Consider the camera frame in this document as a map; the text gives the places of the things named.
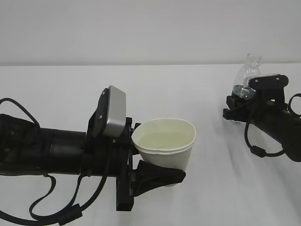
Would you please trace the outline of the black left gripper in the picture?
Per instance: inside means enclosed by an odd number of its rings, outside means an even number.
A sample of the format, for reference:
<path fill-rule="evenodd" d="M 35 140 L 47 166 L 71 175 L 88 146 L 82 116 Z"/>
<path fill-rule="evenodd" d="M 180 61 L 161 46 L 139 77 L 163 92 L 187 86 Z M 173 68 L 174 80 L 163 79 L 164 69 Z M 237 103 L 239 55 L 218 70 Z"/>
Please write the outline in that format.
<path fill-rule="evenodd" d="M 81 206 L 81 210 L 86 210 L 99 197 L 108 177 L 116 179 L 117 211 L 131 211 L 134 197 L 162 186 L 181 183 L 186 177 L 185 171 L 181 169 L 161 167 L 143 160 L 139 161 L 137 168 L 131 173 L 132 163 L 128 161 L 132 161 L 132 135 L 141 123 L 136 122 L 133 126 L 133 119 L 127 117 L 118 138 L 110 138 L 101 133 L 94 137 L 94 119 L 95 116 L 92 116 L 88 122 L 81 171 L 88 171 L 91 176 L 102 178 L 95 193 Z"/>

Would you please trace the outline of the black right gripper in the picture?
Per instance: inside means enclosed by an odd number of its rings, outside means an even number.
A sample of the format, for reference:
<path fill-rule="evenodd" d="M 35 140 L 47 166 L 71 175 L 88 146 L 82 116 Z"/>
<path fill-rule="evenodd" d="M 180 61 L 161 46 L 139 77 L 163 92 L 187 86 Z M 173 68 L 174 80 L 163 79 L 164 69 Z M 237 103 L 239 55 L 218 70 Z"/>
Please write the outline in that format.
<path fill-rule="evenodd" d="M 254 97 L 245 102 L 243 98 L 229 95 L 226 98 L 228 108 L 223 109 L 222 116 L 227 120 L 238 122 L 252 122 L 268 108 L 287 109 L 285 92 L 283 90 L 257 90 Z"/>

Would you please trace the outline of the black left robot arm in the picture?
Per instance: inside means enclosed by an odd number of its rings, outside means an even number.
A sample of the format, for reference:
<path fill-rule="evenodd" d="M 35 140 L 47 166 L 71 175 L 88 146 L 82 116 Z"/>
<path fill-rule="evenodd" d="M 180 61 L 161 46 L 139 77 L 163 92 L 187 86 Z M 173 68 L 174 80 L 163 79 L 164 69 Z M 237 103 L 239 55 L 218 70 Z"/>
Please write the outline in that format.
<path fill-rule="evenodd" d="M 118 138 L 87 132 L 38 128 L 6 114 L 0 116 L 0 172 L 5 176 L 66 174 L 107 175 L 116 179 L 116 209 L 130 211 L 134 198 L 158 187 L 177 184 L 185 172 L 139 161 L 131 140 L 132 119 L 127 118 Z"/>

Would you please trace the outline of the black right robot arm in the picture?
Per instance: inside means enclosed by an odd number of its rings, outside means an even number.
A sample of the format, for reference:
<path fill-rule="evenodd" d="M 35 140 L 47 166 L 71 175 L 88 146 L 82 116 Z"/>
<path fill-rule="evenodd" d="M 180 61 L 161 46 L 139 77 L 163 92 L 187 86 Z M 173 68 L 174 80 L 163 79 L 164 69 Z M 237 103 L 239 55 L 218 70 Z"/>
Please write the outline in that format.
<path fill-rule="evenodd" d="M 301 118 L 290 111 L 283 89 L 258 90 L 250 100 L 232 94 L 226 97 L 226 104 L 228 107 L 223 109 L 223 118 L 246 124 L 244 140 L 251 153 L 261 158 L 285 154 L 294 162 L 301 161 Z M 268 153 L 251 144 L 248 138 L 251 124 L 279 142 L 282 150 Z"/>

